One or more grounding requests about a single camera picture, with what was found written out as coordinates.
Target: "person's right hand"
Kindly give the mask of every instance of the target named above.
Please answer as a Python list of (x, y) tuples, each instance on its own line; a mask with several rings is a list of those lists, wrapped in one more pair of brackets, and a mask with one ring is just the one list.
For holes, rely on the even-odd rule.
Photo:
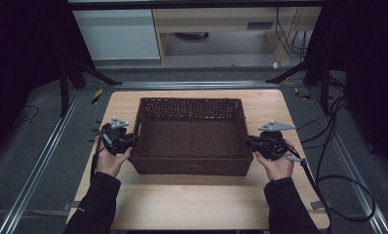
[[(289, 146), (294, 147), (288, 140), (286, 140), (286, 143)], [(266, 169), (267, 176), (270, 180), (291, 177), (294, 162), (286, 158), (286, 156), (292, 155), (289, 151), (286, 152), (283, 157), (280, 157), (274, 161), (265, 159), (258, 151), (255, 151), (254, 155), (256, 156), (257, 161)]]
[(130, 147), (124, 154), (115, 156), (104, 147), (103, 142), (101, 145), (103, 148), (99, 152), (96, 171), (116, 177), (121, 170), (122, 164), (130, 158), (133, 149)]

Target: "floor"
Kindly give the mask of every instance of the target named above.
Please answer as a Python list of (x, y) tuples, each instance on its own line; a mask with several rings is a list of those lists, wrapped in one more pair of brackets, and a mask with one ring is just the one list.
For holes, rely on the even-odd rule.
[[(254, 81), (258, 86), (249, 87), (251, 90), (281, 90), (293, 122), (299, 127), (300, 139), (312, 137), (325, 127), (329, 119), (322, 117), (317, 103), (319, 87), (302, 84), (304, 71), (278, 86), (264, 86), (262, 81), (274, 78), (300, 62), (300, 58), (286, 58), (279, 62), (279, 68), (274, 69), (275, 60), (265, 42), (263, 33), (211, 33), (206, 39), (173, 35), (163, 65), (128, 66), (124, 69), (100, 67), (99, 71), (119, 81), (143, 81), (145, 85), (164, 81), (234, 82), (231, 84)], [(344, 74), (333, 73), (345, 79)], [(60, 93), (58, 82), (52, 82), (30, 94), (26, 108), (0, 145), (0, 227), (11, 208), (27, 210), (24, 215), (15, 218), (16, 225), (9, 225), (9, 233), (62, 232), (66, 212), (61, 207), (75, 196), (90, 155), (90, 140), (95, 137), (93, 130), (99, 127), (97, 121), (104, 114), (110, 94), (132, 89), (108, 87), (88, 74), (85, 76), (85, 89), (70, 89), (70, 97), (72, 100), (76, 98), (77, 104), (69, 118), (64, 119), (64, 128), (57, 129), (61, 121), (58, 117)], [(102, 96), (97, 104), (92, 104), (99, 88), (103, 88)], [(342, 92), (334, 87), (330, 87), (330, 94), (330, 105), (342, 96)], [(303, 144), (311, 169), (313, 172), (320, 170), (321, 176), (343, 175), (360, 179), (376, 201), (378, 210), (372, 221), (362, 223), (332, 214), (332, 233), (388, 233), (388, 163), (378, 154), (369, 153), (368, 141), (350, 106), (342, 107), (336, 116), (336, 134), (325, 149), (322, 165), (319, 165), (322, 147), (317, 146), (324, 144), (327, 136)], [(48, 144), (49, 138), (55, 140), (55, 145)], [(48, 154), (47, 160), (43, 160), (44, 154)], [(35, 172), (32, 176), (36, 179), (33, 179), (35, 182), (29, 190), (25, 185), (32, 179), (31, 172)], [(322, 182), (321, 189), (333, 207), (346, 216), (365, 217), (371, 205), (369, 197), (360, 191), (362, 189), (346, 180), (326, 180)], [(24, 206), (17, 203), (20, 194), (25, 198)]]

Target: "wooden tabletop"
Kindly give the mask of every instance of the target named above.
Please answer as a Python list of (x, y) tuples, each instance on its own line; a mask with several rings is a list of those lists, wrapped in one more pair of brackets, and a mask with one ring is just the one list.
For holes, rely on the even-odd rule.
[[(271, 120), (292, 124), (283, 95), (278, 90), (201, 90), (116, 92), (106, 108), (102, 125), (112, 116), (130, 123), (132, 131), (140, 98), (240, 98), (250, 135)], [(304, 152), (295, 130), (283, 131), (301, 157)], [(92, 155), (84, 171), (75, 201), (86, 194)], [(319, 201), (303, 169), (295, 164), (293, 180), (306, 209), (320, 229), (329, 226), (324, 210), (312, 210)], [(254, 159), (246, 176), (139, 175), (125, 162), (117, 178), (122, 185), (117, 197), (116, 230), (223, 230), (268, 229), (269, 207), (263, 187), (264, 168)]]

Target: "metal bar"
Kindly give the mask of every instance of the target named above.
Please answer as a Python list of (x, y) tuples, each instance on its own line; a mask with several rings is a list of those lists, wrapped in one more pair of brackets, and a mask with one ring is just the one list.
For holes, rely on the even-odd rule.
[(17, 200), (14, 202), (13, 206), (6, 214), (5, 219), (3, 220), (0, 227), (0, 234), (4, 233), (13, 233), (17, 227), (21, 216), (23, 215), (26, 206), (32, 197), (32, 194), (42, 177), (43, 172), (45, 172), (46, 166), (50, 161), (52, 154), (58, 144), (61, 134), (66, 127), (67, 122), (72, 115), (73, 109), (77, 104), (78, 97), (82, 93), (81, 90), (74, 90), (72, 98), (70, 100), (70, 107), (68, 108), (64, 117), (60, 117), (57, 125), (54, 128), (48, 142), (45, 145), (36, 165), (34, 166), (29, 178), (27, 179), (23, 189), (21, 190)]
[(48, 3), (47, 7), (65, 8), (71, 11), (136, 10), (136, 9), (190, 9), (190, 8), (253, 8), (253, 7), (322, 7), (348, 0), (192, 0), (192, 1), (133, 1)]
[(95, 69), (92, 69), (90, 67), (88, 67), (86, 64), (84, 64), (82, 61), (74, 58), (74, 57), (70, 57), (69, 58), (69, 61), (76, 65), (77, 67), (85, 70), (86, 72), (90, 73), (91, 75), (95, 76), (96, 78), (98, 78), (100, 81), (103, 81), (104, 83), (108, 84), (108, 85), (111, 85), (111, 86), (114, 86), (114, 85), (121, 85), (121, 82), (118, 82), (118, 81), (114, 81), (106, 76), (104, 76), (103, 74), (99, 73), (98, 71), (96, 71)]
[(291, 69), (287, 70), (286, 72), (282, 73), (276, 78), (273, 78), (271, 80), (267, 80), (267, 83), (280, 83), (289, 77), (293, 76), (295, 73), (303, 70), (308, 69), (310, 66), (312, 66), (314, 63), (318, 62), (320, 58), (318, 56), (312, 56), (310, 58), (306, 58), (303, 62), (299, 63), (298, 65), (292, 67)]
[(213, 90), (213, 89), (275, 89), (276, 84), (265, 81), (169, 81), (169, 82), (124, 82), (112, 88), (127, 90)]
[[(312, 89), (309, 88), (308, 90), (311, 94), (311, 97), (314, 97), (317, 95), (316, 92), (314, 92)], [(315, 101), (316, 107), (318, 108), (319, 112), (322, 113), (323, 108), (317, 102), (317, 98), (313, 98), (313, 99)], [(323, 120), (324, 120), (325, 124), (328, 123), (328, 120), (326, 119), (325, 116), (323, 117)], [(368, 188), (364, 177), (362, 176), (362, 174), (359, 171), (356, 164), (353, 162), (351, 155), (347, 151), (346, 146), (343, 143), (343, 140), (337, 131), (336, 131), (336, 134), (333, 138), (333, 146), (336, 149), (336, 151), (338, 152), (337, 155), (339, 156), (339, 158), (342, 162), (342, 165), (343, 165), (343, 168), (344, 168), (346, 174), (348, 174), (353, 179), (357, 180), (364, 187)], [(359, 199), (362, 207), (364, 208), (365, 213), (370, 214), (372, 208), (371, 208), (371, 204), (369, 203), (369, 199), (368, 199), (369, 195), (363, 189), (361, 189), (359, 186), (353, 185), (353, 189), (355, 190), (355, 193), (357, 194), (358, 199)], [(376, 204), (376, 208), (375, 208), (375, 214), (370, 219), (370, 224), (371, 224), (373, 230), (375, 231), (375, 233), (388, 234), (388, 223), (387, 223), (382, 211), (379, 209), (377, 204)]]

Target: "wicker basket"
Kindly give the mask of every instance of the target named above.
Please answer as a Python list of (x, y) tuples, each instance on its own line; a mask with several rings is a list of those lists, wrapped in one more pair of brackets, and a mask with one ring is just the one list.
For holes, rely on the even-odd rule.
[(142, 175), (245, 176), (252, 162), (238, 98), (140, 100), (130, 162)]

